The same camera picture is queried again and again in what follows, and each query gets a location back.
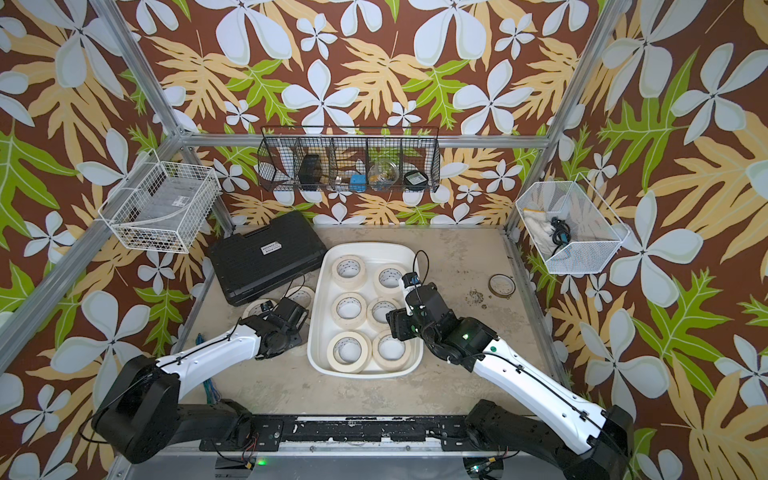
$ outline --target white mesh basket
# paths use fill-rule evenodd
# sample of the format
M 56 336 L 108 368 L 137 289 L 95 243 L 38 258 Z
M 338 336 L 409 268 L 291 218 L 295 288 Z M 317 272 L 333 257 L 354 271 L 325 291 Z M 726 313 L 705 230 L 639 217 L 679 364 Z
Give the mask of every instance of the white mesh basket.
M 515 201 L 529 234 L 525 209 L 544 211 L 547 220 L 557 217 L 571 228 L 571 242 L 554 254 L 548 254 L 537 241 L 540 239 L 531 235 L 549 273 L 600 273 L 631 232 L 600 193 L 586 183 L 588 191 L 577 181 L 536 182 Z
M 159 162 L 114 216 L 102 213 L 104 205 L 99 214 L 126 248 L 189 253 L 220 191 L 213 168 Z

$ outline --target concrete floor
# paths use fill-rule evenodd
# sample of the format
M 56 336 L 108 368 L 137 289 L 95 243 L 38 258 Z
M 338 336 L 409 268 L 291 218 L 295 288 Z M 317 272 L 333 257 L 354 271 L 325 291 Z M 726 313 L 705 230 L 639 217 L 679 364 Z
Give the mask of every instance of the concrete floor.
M 318 228 L 317 233 L 330 248 L 341 243 L 380 241 L 400 243 L 414 251 L 425 250 L 432 264 L 429 282 L 435 282 L 449 308 L 457 316 L 473 316 L 496 330 L 512 348 L 534 366 L 547 372 L 521 299 L 491 295 L 488 278 L 495 273 L 512 276 L 511 266 L 496 229 L 406 229 L 406 228 Z M 422 272 L 426 264 L 419 256 Z M 306 285 L 315 288 L 317 272 L 307 276 Z M 515 279 L 518 285 L 527 279 Z M 279 299 L 282 286 L 266 298 Z M 198 333 L 210 338 L 227 329 L 239 318 L 245 306 L 233 307 L 224 299 L 219 283 L 204 299 L 184 348 L 194 345 Z M 233 399 L 252 412 L 272 414 L 465 414 L 480 399 L 498 403 L 510 412 L 530 413 L 496 385 L 448 365 L 426 348 L 419 367 L 396 379 L 344 379 L 316 371 L 306 356 L 305 343 L 281 356 L 261 362 L 246 361 L 214 377 L 214 385 L 224 398 Z M 205 403 L 205 392 L 198 386 L 183 403 Z

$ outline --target white plastic tray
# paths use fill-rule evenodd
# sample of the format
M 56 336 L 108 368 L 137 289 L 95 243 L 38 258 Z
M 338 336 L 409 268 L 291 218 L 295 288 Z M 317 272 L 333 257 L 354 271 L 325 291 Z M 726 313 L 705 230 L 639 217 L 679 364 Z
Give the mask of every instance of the white plastic tray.
M 335 335 L 343 330 L 333 321 L 330 311 L 333 301 L 342 293 L 346 293 L 343 287 L 333 281 L 331 266 L 337 258 L 345 255 L 360 257 L 365 262 L 368 278 L 366 284 L 356 290 L 356 292 L 366 299 L 367 303 L 370 303 L 379 297 L 379 294 L 373 288 L 373 276 L 376 274 L 376 271 L 381 266 L 394 263 L 405 268 L 406 272 L 410 272 L 413 265 L 414 252 L 403 245 L 379 242 L 344 243 L 328 250 L 326 257 L 323 259 L 323 266 L 320 267 L 320 277 L 317 280 L 315 303 L 312 310 L 312 322 L 310 323 L 310 338 L 307 341 L 306 355 L 309 357 L 310 363 L 318 372 L 350 379 L 389 379 L 409 374 L 419 366 L 424 356 L 424 341 L 421 339 L 408 340 L 413 345 L 413 354 L 402 370 L 387 372 L 376 364 L 373 359 L 358 373 L 342 373 L 331 369 L 331 365 L 326 357 L 328 344 Z M 419 272 L 418 264 L 416 265 L 416 272 Z M 355 329 L 355 331 L 367 336 L 371 342 L 378 335 L 378 332 L 375 332 L 366 323 Z

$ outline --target masking tape roll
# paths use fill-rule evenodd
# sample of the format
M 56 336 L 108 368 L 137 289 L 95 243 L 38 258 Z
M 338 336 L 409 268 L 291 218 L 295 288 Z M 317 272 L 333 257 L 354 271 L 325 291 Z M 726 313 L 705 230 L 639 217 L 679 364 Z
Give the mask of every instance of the masking tape roll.
M 401 295 L 400 279 L 406 274 L 406 270 L 400 265 L 391 263 L 382 266 L 373 277 L 373 287 L 380 296 L 396 298 Z
M 331 306 L 331 317 L 344 330 L 359 328 L 366 321 L 366 299 L 354 292 L 342 293 Z
M 345 255 L 331 266 L 331 277 L 337 285 L 351 291 L 366 284 L 366 263 L 360 257 Z
M 262 303 L 272 302 L 272 304 L 275 306 L 277 305 L 277 302 L 268 298 L 259 298 L 258 300 L 255 300 L 248 304 L 248 306 L 245 307 L 245 310 L 243 310 L 243 315 L 241 318 L 248 318 L 251 315 L 257 315 L 261 313 L 261 308 L 259 306 Z
M 308 286 L 295 286 L 288 290 L 286 296 L 306 308 L 308 315 L 312 314 L 312 305 L 315 303 L 315 292 Z
M 371 360 L 371 341 L 357 332 L 341 332 L 328 344 L 328 363 L 341 373 L 357 373 Z
M 402 370 L 411 359 L 412 351 L 413 345 L 411 345 L 410 341 L 401 342 L 393 338 L 392 333 L 387 330 L 381 332 L 373 340 L 373 361 L 378 363 L 384 370 L 390 372 Z
M 386 314 L 387 312 L 400 308 L 402 307 L 397 300 L 380 296 L 368 304 L 366 322 L 368 323 L 368 326 L 373 328 L 376 332 L 389 330 L 389 324 L 386 322 Z

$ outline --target black carrying case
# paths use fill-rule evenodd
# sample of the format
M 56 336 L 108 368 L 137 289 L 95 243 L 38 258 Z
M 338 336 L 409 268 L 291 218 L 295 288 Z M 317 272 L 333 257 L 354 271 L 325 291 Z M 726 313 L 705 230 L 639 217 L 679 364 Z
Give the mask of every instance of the black carrying case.
M 227 302 L 240 306 L 320 268 L 327 251 L 301 212 L 293 211 L 217 241 L 208 256 Z

